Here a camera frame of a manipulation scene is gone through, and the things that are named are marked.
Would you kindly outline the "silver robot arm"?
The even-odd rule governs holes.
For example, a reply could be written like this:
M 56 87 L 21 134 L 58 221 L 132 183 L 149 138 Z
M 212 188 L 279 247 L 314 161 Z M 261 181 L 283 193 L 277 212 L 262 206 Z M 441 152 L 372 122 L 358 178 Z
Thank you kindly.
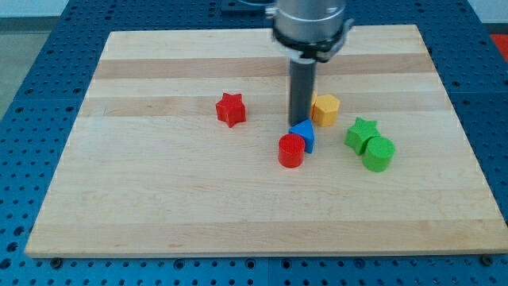
M 265 8 L 272 40 L 300 64 L 326 63 L 341 50 L 354 22 L 345 11 L 345 0 L 276 0 Z

